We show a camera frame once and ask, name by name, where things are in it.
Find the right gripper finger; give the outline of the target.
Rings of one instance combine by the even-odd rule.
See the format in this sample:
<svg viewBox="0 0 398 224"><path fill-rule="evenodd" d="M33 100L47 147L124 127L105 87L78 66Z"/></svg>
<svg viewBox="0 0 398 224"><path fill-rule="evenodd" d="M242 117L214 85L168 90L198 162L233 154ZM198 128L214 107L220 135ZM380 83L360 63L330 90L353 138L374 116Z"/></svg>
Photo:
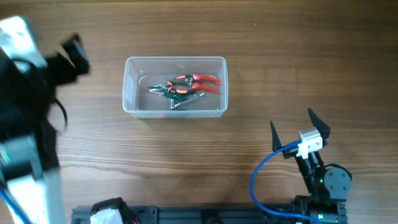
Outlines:
<svg viewBox="0 0 398 224"><path fill-rule="evenodd" d="M315 112L308 108L308 114L314 127L318 129L323 139L328 139L331 133L331 128L324 121L322 121Z"/></svg>
<svg viewBox="0 0 398 224"><path fill-rule="evenodd" d="M282 147L282 144L280 142L279 136L277 134L277 130L272 121L270 121L270 125L271 125L271 133L272 133L272 151L276 152Z"/></svg>

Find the orange black needle-nose pliers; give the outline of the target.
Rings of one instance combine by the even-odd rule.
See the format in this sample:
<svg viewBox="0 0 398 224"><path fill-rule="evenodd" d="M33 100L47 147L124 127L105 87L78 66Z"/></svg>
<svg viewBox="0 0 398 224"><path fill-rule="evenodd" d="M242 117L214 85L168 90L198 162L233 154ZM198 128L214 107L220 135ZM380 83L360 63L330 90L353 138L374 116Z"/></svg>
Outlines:
<svg viewBox="0 0 398 224"><path fill-rule="evenodd" d="M170 82L168 82L168 84L166 85L159 84L159 85L149 86L149 89L152 91L166 91L167 93L181 94L181 95L192 95L195 93L195 90L180 90L174 88Z"/></svg>

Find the red handled snips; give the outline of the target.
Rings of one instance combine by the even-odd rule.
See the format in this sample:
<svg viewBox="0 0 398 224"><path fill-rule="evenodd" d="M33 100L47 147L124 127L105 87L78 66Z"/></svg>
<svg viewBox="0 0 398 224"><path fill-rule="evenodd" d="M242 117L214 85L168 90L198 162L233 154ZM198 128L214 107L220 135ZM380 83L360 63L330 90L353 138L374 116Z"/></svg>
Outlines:
<svg viewBox="0 0 398 224"><path fill-rule="evenodd" d="M172 80L169 80L168 82L170 82L174 88L175 86L185 85L188 87L187 90L205 90L216 94L220 93L219 90L217 90L216 88L203 84L204 82L211 82L217 85L221 85L221 80L207 75L182 75Z"/></svg>

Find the small silver wrench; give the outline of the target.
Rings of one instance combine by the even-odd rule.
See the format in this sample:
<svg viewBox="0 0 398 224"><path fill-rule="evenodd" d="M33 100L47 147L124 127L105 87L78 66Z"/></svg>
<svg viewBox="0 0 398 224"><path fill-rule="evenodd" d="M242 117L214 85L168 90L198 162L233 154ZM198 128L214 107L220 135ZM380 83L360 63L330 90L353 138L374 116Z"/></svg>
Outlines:
<svg viewBox="0 0 398 224"><path fill-rule="evenodd" d="M192 102L192 101L194 101L194 100L196 100L198 98L201 98L201 97L203 97L205 95L206 95L206 93L200 93L199 95L195 95L193 98L190 98L189 100L185 100L185 101L183 101L181 103L176 103L175 100L171 100L170 101L170 109L171 110L176 110L181 105L186 104L186 103L190 103L190 102Z"/></svg>

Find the green handled screwdriver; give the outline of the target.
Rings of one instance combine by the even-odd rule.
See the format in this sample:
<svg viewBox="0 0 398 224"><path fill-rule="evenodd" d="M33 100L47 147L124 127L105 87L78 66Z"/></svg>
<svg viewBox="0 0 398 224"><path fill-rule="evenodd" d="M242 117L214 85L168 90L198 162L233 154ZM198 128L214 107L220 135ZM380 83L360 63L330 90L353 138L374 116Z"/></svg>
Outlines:
<svg viewBox="0 0 398 224"><path fill-rule="evenodd" d="M181 95L178 93L169 93L169 92L159 92L160 95L169 98L171 100L177 100L177 101L185 101L186 100L186 96L185 95Z"/></svg>

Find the clear plastic container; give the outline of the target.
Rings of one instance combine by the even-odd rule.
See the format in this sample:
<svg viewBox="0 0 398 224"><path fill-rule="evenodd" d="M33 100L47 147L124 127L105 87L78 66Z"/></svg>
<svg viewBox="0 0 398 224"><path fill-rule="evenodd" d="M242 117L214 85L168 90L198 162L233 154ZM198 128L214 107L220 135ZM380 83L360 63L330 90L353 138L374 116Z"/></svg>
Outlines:
<svg viewBox="0 0 398 224"><path fill-rule="evenodd" d="M149 86L166 85L182 75L207 75L221 80L221 85L204 82L219 90L219 94L196 90L185 95L186 100L200 93L205 96L178 107L186 111L173 111L161 118L219 118L228 107L228 70L223 57L163 56L129 57L126 60L123 81L123 109L135 118L160 118L161 111L169 111L171 99L152 91Z"/></svg>

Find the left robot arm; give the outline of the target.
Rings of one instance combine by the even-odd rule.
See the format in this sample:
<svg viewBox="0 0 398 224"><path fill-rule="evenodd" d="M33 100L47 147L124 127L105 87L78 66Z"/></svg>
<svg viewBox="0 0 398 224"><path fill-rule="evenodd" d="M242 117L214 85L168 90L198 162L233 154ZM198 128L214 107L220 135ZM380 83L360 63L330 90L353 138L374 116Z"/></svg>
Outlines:
<svg viewBox="0 0 398 224"><path fill-rule="evenodd" d="M1 51L1 198L16 223L64 223L57 130L50 107L65 108L56 88L90 70L80 36L62 43L66 55Z"/></svg>

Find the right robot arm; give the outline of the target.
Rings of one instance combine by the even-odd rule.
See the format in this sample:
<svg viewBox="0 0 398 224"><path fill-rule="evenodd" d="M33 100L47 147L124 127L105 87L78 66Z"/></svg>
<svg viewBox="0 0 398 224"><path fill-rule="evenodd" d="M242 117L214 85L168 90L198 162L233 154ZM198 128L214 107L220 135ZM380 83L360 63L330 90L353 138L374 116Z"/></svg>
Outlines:
<svg viewBox="0 0 398 224"><path fill-rule="evenodd" d="M348 223L345 202L353 177L344 167L323 162L319 151L328 144L331 128L311 108L308 114L313 127L299 132L300 142L282 153L284 159L295 159L308 195L298 195L292 202L272 205L271 209L306 215L322 223Z"/></svg>

